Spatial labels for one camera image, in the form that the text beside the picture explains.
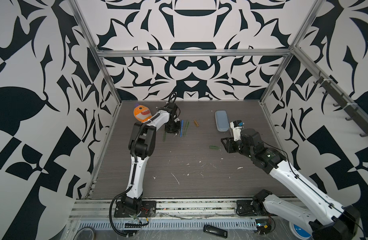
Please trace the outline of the blue pen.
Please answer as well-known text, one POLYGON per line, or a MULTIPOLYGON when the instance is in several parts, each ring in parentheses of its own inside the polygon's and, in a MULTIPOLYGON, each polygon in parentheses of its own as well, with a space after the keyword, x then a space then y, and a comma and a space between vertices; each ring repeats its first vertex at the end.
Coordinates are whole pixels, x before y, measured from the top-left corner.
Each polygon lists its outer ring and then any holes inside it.
POLYGON ((181 120, 181 122, 180 122, 180 137, 183 136, 183 128, 184 128, 184 120, 181 120))

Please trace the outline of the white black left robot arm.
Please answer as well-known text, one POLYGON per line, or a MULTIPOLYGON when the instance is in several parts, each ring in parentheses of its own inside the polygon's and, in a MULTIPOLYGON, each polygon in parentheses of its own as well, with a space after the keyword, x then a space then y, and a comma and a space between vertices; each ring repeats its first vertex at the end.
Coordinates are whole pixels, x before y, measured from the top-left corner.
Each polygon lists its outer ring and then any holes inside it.
POLYGON ((156 133, 162 127, 166 126, 173 133, 180 130, 179 107, 175 103, 177 93, 173 92, 169 95, 167 102, 161 108, 157 108, 154 115, 151 110, 144 106, 138 105, 133 110, 133 115, 137 122, 132 128, 128 149, 130 151, 131 171, 129 174, 127 188, 124 192, 116 195, 109 206, 109 222, 113 231, 122 237, 133 237, 135 231, 119 230, 112 217, 113 207, 116 207, 119 214, 131 215, 137 218, 141 214, 143 180, 147 162, 155 149, 156 133))

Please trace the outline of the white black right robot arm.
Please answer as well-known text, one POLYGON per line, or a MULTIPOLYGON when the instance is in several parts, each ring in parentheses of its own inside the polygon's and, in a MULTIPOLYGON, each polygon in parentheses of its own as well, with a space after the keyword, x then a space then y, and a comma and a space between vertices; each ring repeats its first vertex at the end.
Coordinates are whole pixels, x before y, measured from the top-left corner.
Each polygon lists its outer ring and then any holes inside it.
POLYGON ((236 127, 233 136, 222 138, 227 153, 238 153, 290 190, 304 205, 301 208, 261 190, 253 200, 269 214, 300 227, 315 240, 352 240, 360 229, 360 212, 343 206, 300 174, 280 149, 268 145, 254 129, 236 127))

